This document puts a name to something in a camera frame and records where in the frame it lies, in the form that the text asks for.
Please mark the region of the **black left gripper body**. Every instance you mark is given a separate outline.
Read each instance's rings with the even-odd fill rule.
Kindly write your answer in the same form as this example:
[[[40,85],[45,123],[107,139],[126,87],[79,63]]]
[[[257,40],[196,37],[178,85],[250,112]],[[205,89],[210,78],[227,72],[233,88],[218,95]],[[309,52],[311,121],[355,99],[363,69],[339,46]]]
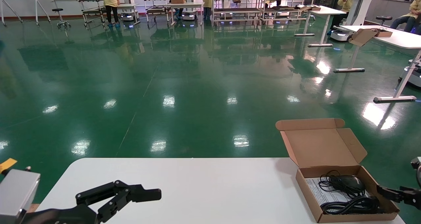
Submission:
[[[21,224],[98,224],[97,213],[84,204],[71,209],[46,209],[25,215]]]

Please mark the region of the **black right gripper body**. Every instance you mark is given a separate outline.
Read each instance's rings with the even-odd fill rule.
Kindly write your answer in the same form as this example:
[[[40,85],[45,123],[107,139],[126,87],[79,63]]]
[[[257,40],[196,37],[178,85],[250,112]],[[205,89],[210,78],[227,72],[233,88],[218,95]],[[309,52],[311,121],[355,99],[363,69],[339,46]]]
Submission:
[[[404,188],[404,204],[421,209],[421,190],[416,188]]]

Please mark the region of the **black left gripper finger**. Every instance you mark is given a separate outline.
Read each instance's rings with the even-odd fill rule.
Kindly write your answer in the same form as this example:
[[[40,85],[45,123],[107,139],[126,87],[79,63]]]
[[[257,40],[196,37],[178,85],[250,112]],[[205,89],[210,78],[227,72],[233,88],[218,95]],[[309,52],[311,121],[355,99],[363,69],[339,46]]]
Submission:
[[[109,199],[108,203],[98,209],[97,220],[107,222],[129,202],[149,202],[161,200],[159,188],[144,189],[142,185],[128,185],[122,181],[114,181],[91,188],[76,195],[77,205],[90,206]]]

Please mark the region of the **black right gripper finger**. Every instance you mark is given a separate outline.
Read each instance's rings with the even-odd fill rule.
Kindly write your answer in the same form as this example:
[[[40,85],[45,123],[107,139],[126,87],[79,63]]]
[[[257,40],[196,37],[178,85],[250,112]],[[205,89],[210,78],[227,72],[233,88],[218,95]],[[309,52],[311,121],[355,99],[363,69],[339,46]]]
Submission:
[[[377,186],[377,192],[384,198],[396,203],[400,203],[404,200],[403,191],[401,190]]]

